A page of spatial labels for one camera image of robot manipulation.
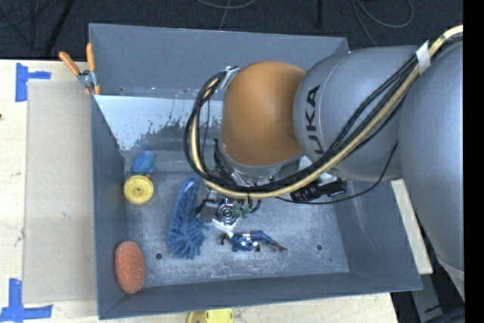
orange sponge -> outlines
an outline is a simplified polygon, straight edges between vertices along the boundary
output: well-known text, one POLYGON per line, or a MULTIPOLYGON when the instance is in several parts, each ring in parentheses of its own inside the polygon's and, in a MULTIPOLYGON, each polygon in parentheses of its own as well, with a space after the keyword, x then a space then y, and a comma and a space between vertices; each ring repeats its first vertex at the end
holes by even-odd
POLYGON ((119 286, 126 293, 136 293, 144 284, 144 259, 139 246, 122 242, 114 251, 114 271, 119 286))

blue brush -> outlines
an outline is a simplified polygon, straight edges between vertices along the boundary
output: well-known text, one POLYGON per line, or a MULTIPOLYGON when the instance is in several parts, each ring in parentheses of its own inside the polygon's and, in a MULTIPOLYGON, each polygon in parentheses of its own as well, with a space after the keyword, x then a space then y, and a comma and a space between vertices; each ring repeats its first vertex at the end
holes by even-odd
POLYGON ((197 190, 201 177, 193 176, 183 181, 175 205, 172 222, 168 231, 168 246, 178 257, 193 259, 200 255, 200 247, 205 241, 202 229, 208 229, 195 213, 197 190))

yellow spool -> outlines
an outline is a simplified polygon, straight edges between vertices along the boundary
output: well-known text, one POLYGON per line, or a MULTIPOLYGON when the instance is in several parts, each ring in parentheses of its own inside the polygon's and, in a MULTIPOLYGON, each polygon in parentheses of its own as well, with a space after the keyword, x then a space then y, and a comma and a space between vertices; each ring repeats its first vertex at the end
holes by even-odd
POLYGON ((230 308, 193 311, 188 314, 187 323, 232 323, 234 313, 230 308))
POLYGON ((153 182, 144 175, 134 175, 124 184, 125 198, 135 205, 147 203, 153 193, 153 182))

gray metal bin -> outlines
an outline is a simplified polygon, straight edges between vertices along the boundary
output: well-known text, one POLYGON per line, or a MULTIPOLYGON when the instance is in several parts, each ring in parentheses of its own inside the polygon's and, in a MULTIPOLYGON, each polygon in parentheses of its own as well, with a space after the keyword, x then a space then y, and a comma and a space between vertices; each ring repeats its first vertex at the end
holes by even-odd
MULTIPOLYGON (((194 174, 182 148, 194 93, 226 66, 274 60, 308 70, 348 51, 346 39, 94 23, 89 41, 102 87, 92 99, 99 318, 421 289, 389 182, 329 206, 265 200, 246 226, 262 225, 287 252, 234 253, 211 229, 193 260, 166 246, 179 185, 194 174), (147 149, 157 152, 155 194, 137 207, 124 198, 123 185, 132 158, 147 149), (114 250, 126 240, 138 243, 146 265, 145 286, 133 295, 114 274, 114 250)), ((213 102, 209 138, 219 128, 221 96, 213 102)), ((349 190, 370 184, 351 182, 349 190)))

orange handle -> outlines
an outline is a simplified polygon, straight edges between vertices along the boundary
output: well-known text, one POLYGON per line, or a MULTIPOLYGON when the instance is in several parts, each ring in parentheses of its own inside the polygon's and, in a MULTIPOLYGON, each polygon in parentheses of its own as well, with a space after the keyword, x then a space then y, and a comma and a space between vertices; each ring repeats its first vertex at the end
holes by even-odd
POLYGON ((88 60, 88 66, 90 71, 96 70, 96 62, 94 60, 94 52, 92 51, 92 43, 88 43, 85 47, 85 56, 88 60))
POLYGON ((59 58, 66 64, 71 73, 74 76, 78 76, 81 73, 79 67, 74 63, 73 59, 65 51, 59 51, 59 58))

